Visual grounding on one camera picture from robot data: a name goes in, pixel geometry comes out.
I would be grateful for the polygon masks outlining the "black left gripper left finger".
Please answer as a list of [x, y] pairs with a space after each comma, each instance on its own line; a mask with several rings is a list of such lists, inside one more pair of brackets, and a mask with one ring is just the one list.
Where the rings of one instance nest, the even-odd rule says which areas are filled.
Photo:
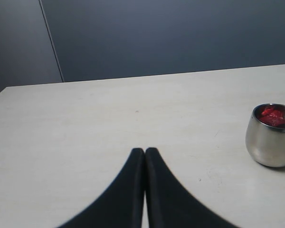
[[109, 187], [62, 228], [140, 228], [144, 204], [144, 151], [131, 150]]

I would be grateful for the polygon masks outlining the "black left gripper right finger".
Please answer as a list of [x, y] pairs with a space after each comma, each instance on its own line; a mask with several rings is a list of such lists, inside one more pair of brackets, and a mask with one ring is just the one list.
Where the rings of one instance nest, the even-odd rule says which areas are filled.
[[235, 228], [195, 197], [170, 171], [157, 148], [145, 152], [146, 202], [151, 228]]

